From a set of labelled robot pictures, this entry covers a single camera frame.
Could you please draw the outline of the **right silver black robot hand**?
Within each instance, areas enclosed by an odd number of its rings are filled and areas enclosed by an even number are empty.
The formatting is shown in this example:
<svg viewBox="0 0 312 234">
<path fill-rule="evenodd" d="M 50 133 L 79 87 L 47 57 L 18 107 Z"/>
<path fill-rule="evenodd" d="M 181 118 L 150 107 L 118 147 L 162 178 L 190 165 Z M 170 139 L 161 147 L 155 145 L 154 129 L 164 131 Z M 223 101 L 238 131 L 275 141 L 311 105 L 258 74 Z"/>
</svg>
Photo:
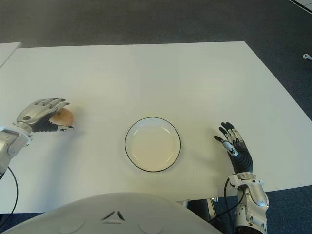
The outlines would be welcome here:
<svg viewBox="0 0 312 234">
<path fill-rule="evenodd" d="M 226 149 L 235 173 L 252 173 L 253 160 L 239 131 L 229 122 L 222 122 L 219 131 L 225 139 L 214 138 Z"/>
</svg>

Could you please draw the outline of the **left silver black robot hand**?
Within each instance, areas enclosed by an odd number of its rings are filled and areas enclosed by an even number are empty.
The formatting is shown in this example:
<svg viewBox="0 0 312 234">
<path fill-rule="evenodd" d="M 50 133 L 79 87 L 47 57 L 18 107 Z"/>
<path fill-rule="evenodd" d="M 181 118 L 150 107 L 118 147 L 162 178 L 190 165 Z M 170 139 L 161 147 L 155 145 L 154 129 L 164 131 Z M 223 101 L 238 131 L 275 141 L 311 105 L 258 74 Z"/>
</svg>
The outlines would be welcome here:
<svg viewBox="0 0 312 234">
<path fill-rule="evenodd" d="M 51 97 L 40 99 L 27 106 L 17 117 L 16 126 L 32 132 L 66 132 L 74 130 L 69 124 L 54 124 L 50 118 L 69 105 L 66 99 Z"/>
</svg>

